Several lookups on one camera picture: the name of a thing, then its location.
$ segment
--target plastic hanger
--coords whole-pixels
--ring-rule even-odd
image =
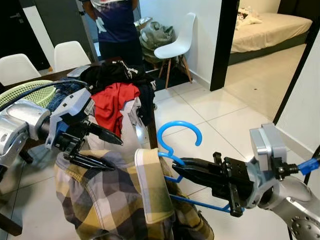
[[[175,126],[182,126],[182,127],[187,127],[189,129],[191,129],[196,134],[196,142],[195,142],[196,146],[200,146],[200,144],[202,142],[202,134],[201,134],[201,131],[199,130],[199,128],[197,128],[195,125],[193,125],[193,124],[191,124],[189,122],[186,122],[186,121],[171,121],[171,122],[168,122],[168,123],[164,124],[158,130],[158,132],[156,134],[156,138],[157,138],[159,144],[165,150],[168,151],[168,152],[158,152],[158,156],[159,157],[164,157],[164,158],[169,158],[169,159],[172,159],[174,162],[177,162],[180,165],[185,165],[185,163],[179,157],[174,155],[174,149],[172,147],[170,147],[169,145],[167,145],[163,140],[164,131],[167,130],[168,128],[175,127]],[[170,177],[170,176],[164,176],[164,178],[169,180],[169,181],[171,181],[171,182],[174,182],[174,183],[180,183],[181,180],[184,177],[179,175],[178,178],[174,178],[174,177]],[[170,197],[172,199],[176,199],[176,200],[179,200],[179,201],[187,202],[187,203],[190,203],[190,204],[195,204],[195,205],[199,205],[199,206],[202,206],[202,207],[218,210],[218,211],[221,211],[221,212],[230,213],[229,204],[227,204],[225,207],[219,207],[219,206],[214,206],[214,205],[210,205],[210,204],[207,204],[207,203],[191,200],[191,199],[188,199],[188,198],[185,198],[185,197],[176,196],[176,195],[173,195],[173,194],[170,194]]]

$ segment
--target gray bag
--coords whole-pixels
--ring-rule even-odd
[[[152,64],[161,62],[157,58],[154,51],[163,45],[172,43],[173,41],[173,26],[163,26],[157,21],[149,22],[145,28],[140,31],[140,44],[142,47],[143,58]]]

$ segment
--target plaid shirt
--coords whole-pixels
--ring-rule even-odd
[[[65,160],[55,163],[56,194],[67,221],[81,240],[213,240],[214,233],[194,205],[172,200],[175,214],[147,224],[134,160],[107,150],[83,151],[114,163],[114,171],[85,169]],[[162,171],[170,168],[160,160]],[[169,193],[182,196],[177,184],[167,182]]]

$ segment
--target white chair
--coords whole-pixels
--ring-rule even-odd
[[[41,77],[35,66],[24,54],[0,58],[0,83],[7,86]]]
[[[84,49],[77,41],[67,41],[54,48],[54,71],[61,72],[91,64]]]
[[[183,19],[182,29],[180,30],[180,33],[177,39],[175,40],[175,42],[158,47],[156,50],[154,50],[154,55],[158,59],[164,59],[162,62],[160,73],[159,73],[159,78],[161,77],[166,60],[169,59],[168,71],[166,74],[166,82],[165,82],[166,89],[168,88],[168,83],[169,83],[171,58],[174,58],[174,57],[178,57],[179,62],[180,61],[183,62],[186,70],[186,74],[188,75],[189,81],[192,84],[192,78],[190,75],[189,66],[184,54],[188,52],[191,47],[195,19],[196,19],[196,15],[192,12],[189,12]]]

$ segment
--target green laundry basket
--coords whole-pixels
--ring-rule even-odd
[[[50,80],[38,80],[38,81],[31,81],[27,83],[23,83],[19,86],[15,86],[4,93],[0,94],[0,106],[4,105],[5,103],[9,102],[10,100],[14,99],[15,97],[18,97],[22,93],[34,89],[36,87],[39,87],[41,85],[45,85],[48,83],[52,83]],[[38,91],[35,91],[23,99],[30,100],[37,105],[46,108],[48,104],[51,102],[51,100],[54,98],[56,92],[56,88],[54,86],[48,86],[46,88],[40,89]]]

